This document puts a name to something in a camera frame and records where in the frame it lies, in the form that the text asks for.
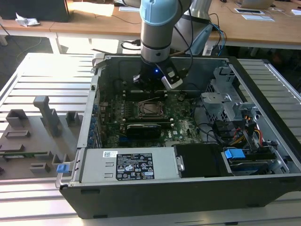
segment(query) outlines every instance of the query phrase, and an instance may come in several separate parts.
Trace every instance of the wooden desk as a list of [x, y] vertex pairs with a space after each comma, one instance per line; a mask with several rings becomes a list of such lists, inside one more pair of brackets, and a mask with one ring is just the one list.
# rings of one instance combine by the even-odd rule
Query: wooden desk
[[[40, 21], [40, 25], [29, 27], [21, 26], [15, 20], [2, 20], [0, 23], [10, 35], [47, 37], [49, 39], [55, 37], [55, 35], [50, 34], [50, 27], [54, 24], [53, 21]], [[7, 45], [5, 35], [7, 33], [0, 27], [0, 43], [4, 46]]]
[[[114, 7], [112, 15], [100, 16], [76, 10], [69, 23], [55, 22], [50, 31], [56, 33], [140, 36], [141, 18], [138, 12], [121, 12], [119, 7]], [[124, 22], [114, 16], [134, 24]]]
[[[275, 1], [275, 5], [285, 9], [285, 13], [291, 16], [269, 8], [266, 16], [269, 16], [270, 13], [274, 22], [245, 20], [242, 14], [235, 13], [234, 8], [238, 8], [238, 6], [233, 0], [228, 0], [227, 3], [212, 0], [209, 13], [216, 13], [219, 16], [221, 29], [227, 34], [226, 45], [228, 46], [301, 49], [301, 16], [293, 16], [291, 13], [291, 9], [296, 9], [298, 5], [278, 1]], [[11, 20], [4, 21], [3, 25], [12, 35], [48, 37], [56, 53], [61, 51], [57, 39], [59, 37], [116, 40], [140, 38], [141, 19], [138, 12], [121, 12], [119, 8], [115, 7], [112, 10], [113, 16], [98, 16], [97, 13], [94, 13], [76, 10], [69, 23], [41, 22], [40, 26], [25, 28]], [[116, 16], [135, 24], [124, 22]], [[211, 18], [212, 22], [217, 23], [215, 15], [212, 15]], [[0, 28], [1, 34], [5, 34], [5, 32]], [[218, 39], [218, 33], [212, 32], [207, 46], [215, 45]]]
[[[238, 6], [229, 0], [228, 3], [213, 0], [209, 13], [218, 15], [220, 27], [227, 34], [226, 45], [301, 49], [301, 16], [293, 16], [291, 13], [298, 5], [291, 2], [274, 3], [289, 16], [269, 8], [267, 11], [263, 10], [266, 13], [264, 16], [272, 17], [274, 22], [246, 20], [242, 14], [236, 13], [234, 8]], [[211, 15], [211, 18], [212, 22], [217, 24], [216, 16]], [[213, 32], [209, 41], [212, 44], [212, 41], [218, 38], [218, 33]]]

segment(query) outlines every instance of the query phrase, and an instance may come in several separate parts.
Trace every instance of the sticker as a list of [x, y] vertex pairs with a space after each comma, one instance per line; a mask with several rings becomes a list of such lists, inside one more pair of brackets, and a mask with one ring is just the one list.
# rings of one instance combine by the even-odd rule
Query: sticker
[[25, 157], [23, 155], [10, 155], [10, 156], [5, 156], [4, 158], [6, 158], [6, 159], [22, 159]]
[[104, 151], [103, 158], [116, 158], [118, 152]]
[[116, 179], [155, 179], [152, 154], [117, 154]]

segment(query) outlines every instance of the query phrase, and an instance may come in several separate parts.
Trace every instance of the circuit board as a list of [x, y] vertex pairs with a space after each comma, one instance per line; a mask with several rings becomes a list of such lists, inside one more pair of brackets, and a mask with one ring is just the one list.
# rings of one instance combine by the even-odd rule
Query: circuit board
[[[161, 101], [156, 101], [156, 99], [126, 101], [121, 95], [116, 95], [114, 99], [108, 101], [108, 107], [102, 113], [102, 126], [105, 127], [106, 133], [103, 147], [163, 147], [174, 144], [201, 143], [199, 130], [192, 117], [194, 100], [185, 98], [180, 92], [168, 92], [166, 96], [166, 99]], [[171, 126], [169, 128], [162, 126], [160, 137], [156, 139], [128, 139], [124, 118], [139, 119], [142, 110], [145, 114], [149, 113], [155, 117], [157, 112], [154, 111], [158, 108], [162, 111], [158, 118], [172, 121]]]

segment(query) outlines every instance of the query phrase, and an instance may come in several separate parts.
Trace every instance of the crumpled paper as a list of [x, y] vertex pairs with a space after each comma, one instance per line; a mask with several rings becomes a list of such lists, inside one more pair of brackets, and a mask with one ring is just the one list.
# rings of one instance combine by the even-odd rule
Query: crumpled paper
[[24, 27], [39, 25], [40, 23], [35, 18], [25, 18], [16, 13], [16, 22]]

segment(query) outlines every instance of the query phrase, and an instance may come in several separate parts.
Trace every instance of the motherboard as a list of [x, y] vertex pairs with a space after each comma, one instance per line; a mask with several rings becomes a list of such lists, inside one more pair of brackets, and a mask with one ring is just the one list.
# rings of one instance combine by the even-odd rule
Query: motherboard
[[164, 147], [201, 143], [195, 99], [185, 92], [123, 93], [100, 102], [104, 148]]

